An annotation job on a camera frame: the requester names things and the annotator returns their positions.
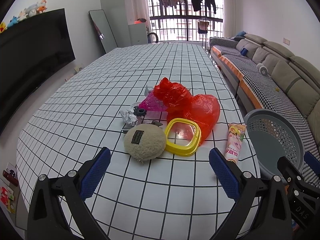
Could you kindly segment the pink snack packet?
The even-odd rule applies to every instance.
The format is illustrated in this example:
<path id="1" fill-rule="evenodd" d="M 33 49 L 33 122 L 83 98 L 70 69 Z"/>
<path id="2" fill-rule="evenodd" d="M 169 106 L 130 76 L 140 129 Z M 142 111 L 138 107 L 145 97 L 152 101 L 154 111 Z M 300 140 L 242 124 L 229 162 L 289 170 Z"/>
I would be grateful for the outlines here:
<path id="1" fill-rule="evenodd" d="M 227 161 L 237 164 L 241 152 L 241 146 L 246 131 L 246 125 L 229 124 L 228 138 L 224 156 Z"/>

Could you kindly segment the yellow square lid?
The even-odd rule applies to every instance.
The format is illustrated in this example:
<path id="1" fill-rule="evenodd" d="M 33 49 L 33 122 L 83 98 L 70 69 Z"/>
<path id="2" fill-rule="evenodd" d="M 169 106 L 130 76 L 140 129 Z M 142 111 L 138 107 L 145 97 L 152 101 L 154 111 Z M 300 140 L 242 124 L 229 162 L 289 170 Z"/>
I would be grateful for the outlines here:
<path id="1" fill-rule="evenodd" d="M 180 157 L 192 156 L 201 140 L 198 124 L 182 118 L 172 119 L 164 131 L 167 141 L 165 150 Z"/>

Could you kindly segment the beige fluffy round pouch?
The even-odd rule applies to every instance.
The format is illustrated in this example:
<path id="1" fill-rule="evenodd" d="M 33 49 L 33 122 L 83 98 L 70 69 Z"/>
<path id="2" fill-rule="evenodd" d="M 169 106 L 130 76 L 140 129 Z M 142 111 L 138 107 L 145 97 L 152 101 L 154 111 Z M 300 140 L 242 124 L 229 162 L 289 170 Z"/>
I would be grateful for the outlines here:
<path id="1" fill-rule="evenodd" d="M 124 148 L 131 157 L 145 162 L 159 157 L 165 150 L 166 141 L 163 129 L 154 124 L 140 124 L 125 134 Z"/>

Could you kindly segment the red plastic bag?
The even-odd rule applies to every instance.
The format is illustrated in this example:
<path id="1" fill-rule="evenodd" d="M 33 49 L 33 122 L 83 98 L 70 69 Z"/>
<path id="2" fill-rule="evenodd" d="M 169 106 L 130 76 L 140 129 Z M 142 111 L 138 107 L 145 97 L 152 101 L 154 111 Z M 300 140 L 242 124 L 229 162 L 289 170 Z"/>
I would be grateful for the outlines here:
<path id="1" fill-rule="evenodd" d="M 191 92 L 182 84 L 163 78 L 153 89 L 154 96 L 167 108 L 167 122 L 182 118 L 197 123 L 201 130 L 200 144 L 211 134 L 220 117 L 220 104 L 213 95 Z"/>

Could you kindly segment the grey perforated trash basket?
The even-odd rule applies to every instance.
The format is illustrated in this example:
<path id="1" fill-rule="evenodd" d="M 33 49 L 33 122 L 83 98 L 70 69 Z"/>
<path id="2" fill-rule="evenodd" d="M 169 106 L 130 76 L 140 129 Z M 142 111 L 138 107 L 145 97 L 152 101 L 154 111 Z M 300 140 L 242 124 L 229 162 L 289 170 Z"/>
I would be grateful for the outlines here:
<path id="1" fill-rule="evenodd" d="M 281 176 L 277 161 L 282 156 L 302 172 L 304 146 L 297 130 L 287 119 L 268 109 L 255 109 L 245 115 L 244 122 L 263 178 Z"/>

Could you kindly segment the white small fan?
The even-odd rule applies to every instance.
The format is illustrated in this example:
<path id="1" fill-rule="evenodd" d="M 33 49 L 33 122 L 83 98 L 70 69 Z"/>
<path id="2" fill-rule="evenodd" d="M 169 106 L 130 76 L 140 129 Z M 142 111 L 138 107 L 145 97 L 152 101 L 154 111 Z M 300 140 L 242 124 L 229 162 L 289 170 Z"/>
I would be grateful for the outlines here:
<path id="1" fill-rule="evenodd" d="M 269 76 L 268 69 L 262 64 L 257 64 L 257 70 L 262 76 Z"/>

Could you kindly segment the blue cushion roll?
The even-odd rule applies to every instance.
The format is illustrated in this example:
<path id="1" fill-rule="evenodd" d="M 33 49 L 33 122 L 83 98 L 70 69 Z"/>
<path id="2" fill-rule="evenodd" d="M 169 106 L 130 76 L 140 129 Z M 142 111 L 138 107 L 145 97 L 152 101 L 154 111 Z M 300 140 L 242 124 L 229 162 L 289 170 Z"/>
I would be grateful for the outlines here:
<path id="1" fill-rule="evenodd" d="M 241 54 L 242 56 L 246 56 L 247 53 L 248 53 L 248 50 L 247 50 L 246 48 L 242 48 L 242 50 L 240 51 L 240 54 Z"/>

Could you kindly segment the white grid tablecloth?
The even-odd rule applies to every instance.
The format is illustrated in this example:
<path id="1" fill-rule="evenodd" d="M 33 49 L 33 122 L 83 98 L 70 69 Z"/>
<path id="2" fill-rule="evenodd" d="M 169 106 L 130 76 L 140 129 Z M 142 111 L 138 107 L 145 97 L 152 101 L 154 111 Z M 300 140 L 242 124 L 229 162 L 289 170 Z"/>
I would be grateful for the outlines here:
<path id="1" fill-rule="evenodd" d="M 119 111 L 144 100 L 161 79 L 218 99 L 220 117 L 191 157 L 164 152 L 140 163 L 125 152 Z M 111 239 L 209 239 L 233 206 L 208 160 L 226 149 L 228 125 L 243 123 L 237 101 L 200 46 L 158 43 L 117 48 L 36 107 L 17 142 L 17 172 L 29 207 L 41 174 L 64 176 L 103 147 L 111 163 L 86 204 Z"/>

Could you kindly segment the black television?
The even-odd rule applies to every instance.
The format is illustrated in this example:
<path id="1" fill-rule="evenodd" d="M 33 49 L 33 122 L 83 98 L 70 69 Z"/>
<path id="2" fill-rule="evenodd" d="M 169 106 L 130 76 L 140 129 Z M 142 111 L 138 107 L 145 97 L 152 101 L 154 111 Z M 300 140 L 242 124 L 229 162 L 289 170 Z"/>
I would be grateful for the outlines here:
<path id="1" fill-rule="evenodd" d="M 33 91 L 74 60 L 64 9 L 33 16 L 1 33 L 1 129 Z"/>

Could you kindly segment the clothes rack stand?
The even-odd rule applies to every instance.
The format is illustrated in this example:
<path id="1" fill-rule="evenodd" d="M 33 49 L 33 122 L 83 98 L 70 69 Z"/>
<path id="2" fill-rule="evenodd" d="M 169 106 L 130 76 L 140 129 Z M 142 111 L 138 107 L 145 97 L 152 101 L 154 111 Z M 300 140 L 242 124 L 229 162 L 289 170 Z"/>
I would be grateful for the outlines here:
<path id="1" fill-rule="evenodd" d="M 205 47 L 207 43 L 208 27 L 210 22 L 206 17 L 203 17 L 197 21 L 198 33 L 202 35 L 201 46 Z"/>

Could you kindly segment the grey cabinet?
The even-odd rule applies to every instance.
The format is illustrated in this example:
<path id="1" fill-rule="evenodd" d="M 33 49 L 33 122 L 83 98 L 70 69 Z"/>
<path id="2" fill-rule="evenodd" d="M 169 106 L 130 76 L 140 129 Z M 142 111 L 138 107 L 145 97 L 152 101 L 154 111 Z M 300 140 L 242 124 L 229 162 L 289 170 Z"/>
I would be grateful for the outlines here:
<path id="1" fill-rule="evenodd" d="M 144 45 L 148 43 L 145 23 L 131 24 L 128 26 L 131 45 Z"/>

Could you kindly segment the leaning floor mirror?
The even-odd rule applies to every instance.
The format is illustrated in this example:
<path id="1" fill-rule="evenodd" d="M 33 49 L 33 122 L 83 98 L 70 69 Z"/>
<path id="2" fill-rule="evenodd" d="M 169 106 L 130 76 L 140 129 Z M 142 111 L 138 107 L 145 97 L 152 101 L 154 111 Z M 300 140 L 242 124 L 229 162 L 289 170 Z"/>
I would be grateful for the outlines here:
<path id="1" fill-rule="evenodd" d="M 117 48 L 118 45 L 116 39 L 104 10 L 90 10 L 88 13 L 96 29 L 105 54 Z"/>

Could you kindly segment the plush toys row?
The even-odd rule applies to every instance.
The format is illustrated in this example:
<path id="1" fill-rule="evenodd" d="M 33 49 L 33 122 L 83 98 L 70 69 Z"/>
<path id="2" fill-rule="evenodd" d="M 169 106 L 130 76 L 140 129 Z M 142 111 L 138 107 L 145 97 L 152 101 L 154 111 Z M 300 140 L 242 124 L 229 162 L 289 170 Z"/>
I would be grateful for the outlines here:
<path id="1" fill-rule="evenodd" d="M 22 22 L 23 20 L 26 20 L 38 14 L 42 14 L 47 10 L 46 5 L 47 5 L 47 0 L 42 0 L 40 2 L 30 5 L 27 8 L 24 8 L 22 11 L 20 11 L 18 16 L 13 16 L 8 24 L 6 24 L 5 22 L 1 22 L 1 28 L 0 28 L 1 33 L 3 33 L 8 28 L 12 27 L 13 25 L 16 25 Z"/>

